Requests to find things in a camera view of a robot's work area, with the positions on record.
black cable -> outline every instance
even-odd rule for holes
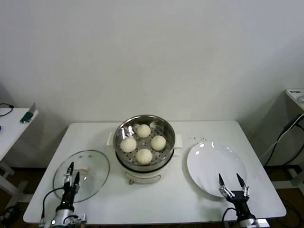
[[[65,223],[65,221],[66,221],[68,218],[75,218],[75,219],[77,219],[78,216],[77,216],[77,215],[69,215],[69,216],[66,216],[65,219],[63,220],[63,224]]]
[[[303,128],[302,126],[300,126],[300,125],[298,125],[298,124],[296,124],[295,126],[297,126],[298,128],[302,129],[302,131],[304,132],[304,128]],[[301,149],[298,151],[298,153],[297,153],[292,159],[290,159],[289,161],[285,162],[283,165],[287,165],[288,163],[290,163],[290,162],[292,162],[294,159],[296,159],[296,158],[299,156],[299,154],[301,153],[301,151],[303,150],[303,148],[304,148],[304,143],[303,143]]]
[[[19,214],[20,210],[16,206],[10,206],[8,208],[5,208],[5,210],[0,215],[3,219],[0,223],[4,225],[4,227],[9,227],[10,224],[17,220]]]
[[[277,218],[276,220],[278,221],[278,223],[280,223],[284,227],[287,227],[287,228],[299,228],[302,225],[302,223],[304,223],[304,220],[302,219],[299,211],[289,201],[284,200],[284,199],[281,199],[281,200],[282,200],[283,204],[285,205],[285,207],[291,209],[297,215],[297,217],[299,218],[299,223],[298,223],[298,225],[291,227],[291,226],[286,225],[282,221],[280,221],[279,218]]]
[[[42,213],[41,213],[41,218],[42,219],[44,219],[44,215],[45,215],[44,204],[45,204],[47,196],[49,194],[51,194],[52,192],[60,190],[60,189],[63,189],[63,188],[61,187],[61,188],[53,189],[52,191],[48,192],[48,194],[46,194],[45,197],[43,198],[43,201],[42,201]]]
[[[5,114],[0,115],[0,116],[5,116],[5,115],[11,113],[13,111],[13,109],[15,108],[13,105],[10,105],[10,104],[7,104],[7,103],[1,103],[0,105],[3,105],[3,104],[7,105],[10,108],[10,111],[8,113],[5,113]]]
[[[280,137],[282,136],[282,134],[284,134],[284,132],[285,132],[285,130],[283,130],[283,131],[280,133],[280,135],[279,135],[279,137],[277,138],[277,140],[276,140],[276,141],[278,141],[278,140],[280,139]],[[277,146],[277,144],[275,144],[275,146],[272,148],[271,154],[270,154],[270,156],[269,156],[268,160],[266,161],[266,163],[264,164],[264,166],[267,166],[268,162],[270,161],[270,159],[271,159],[272,155],[273,155],[273,154],[274,154],[274,152],[275,152],[275,148],[276,148],[276,146]]]
[[[235,208],[227,208],[227,209],[225,210],[224,214],[223,214],[222,223],[224,223],[225,215],[226,215],[226,213],[227,213],[229,210],[235,210],[235,211],[237,211]]]

table leg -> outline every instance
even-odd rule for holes
[[[275,189],[299,189],[304,196],[304,171],[297,174],[294,169],[288,169],[288,172],[293,179],[289,181],[273,181],[272,184]]]
[[[11,199],[6,207],[14,206],[17,202],[29,203],[32,199],[32,194],[24,194],[23,191],[26,188],[28,181],[21,181],[18,188],[16,188],[7,179],[0,176],[0,188],[11,195]]]
[[[5,174],[3,175],[4,178],[15,174],[15,171],[3,161],[0,162],[0,169],[5,171]]]

floor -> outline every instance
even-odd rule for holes
[[[272,181],[285,181],[289,180],[290,176],[286,170],[275,169],[275,170],[267,170],[268,176]],[[42,176],[44,174],[44,170],[16,170],[14,176],[8,177],[8,180],[18,186],[20,181],[22,180],[30,180],[29,185],[26,188],[25,193],[34,193],[36,187],[38,186]],[[301,195],[300,191],[297,189],[287,189],[287,190],[278,190],[278,194],[284,200],[290,202],[296,209],[299,211],[302,218],[304,218],[304,197]],[[6,204],[10,200],[9,194],[0,189],[0,211],[5,209]],[[26,224],[22,217],[25,209],[27,207],[26,203],[20,203],[17,207],[21,210],[21,214],[18,219],[11,224],[10,228],[35,228],[37,225]],[[271,227],[274,228],[284,228],[285,226],[281,225],[281,223],[286,224],[287,226],[294,227],[298,224],[299,220],[296,214],[287,208],[287,215],[284,218],[281,218],[279,221],[277,219],[269,219]],[[87,226],[88,228],[118,228],[122,226]],[[145,228],[222,228],[223,225],[221,223],[211,223],[211,224],[171,224],[171,225],[150,225],[150,226],[133,226],[133,227],[145,227]]]

white wall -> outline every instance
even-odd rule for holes
[[[70,123],[137,114],[236,119],[262,153],[291,118],[281,94],[304,87],[303,9],[301,0],[0,1],[1,99],[40,110],[6,160],[46,166]]]

white table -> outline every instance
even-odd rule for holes
[[[239,124],[235,121],[170,122],[182,134],[183,148],[177,149],[165,175],[150,185],[128,184],[113,147],[106,146],[110,132],[119,123],[73,123],[68,128],[50,162],[25,214],[27,223],[39,223],[43,197],[52,190],[52,179],[62,161],[87,149],[103,152],[110,162],[105,185],[92,198],[76,203],[75,211],[88,216],[88,224],[161,224],[220,221],[232,204],[202,191],[186,171],[186,156],[198,138],[216,140],[239,154],[248,172],[248,202],[257,218],[274,218],[286,210],[259,159]],[[46,216],[52,219],[59,199],[54,194],[46,200]],[[236,220],[228,212],[226,220]]]
[[[287,89],[285,91],[287,96],[290,97],[300,108],[304,110],[304,103],[300,103],[297,101],[299,96],[304,96],[304,88],[295,88],[295,89]]]
[[[10,108],[1,108],[0,114],[5,114],[9,110]],[[28,124],[20,123],[21,118],[28,110],[28,108],[14,108],[11,113],[0,117],[0,161],[15,144],[25,129],[30,125],[31,122]],[[32,120],[37,116],[37,114],[38,111],[34,113]],[[7,204],[7,207],[13,206],[17,202],[29,202],[32,195],[23,193],[23,190],[26,188],[28,181],[22,181],[16,188],[6,180],[8,175],[14,175],[14,170],[12,170],[4,162],[0,162],[0,168],[5,171],[4,175],[0,176],[0,188],[12,196],[9,203]]]

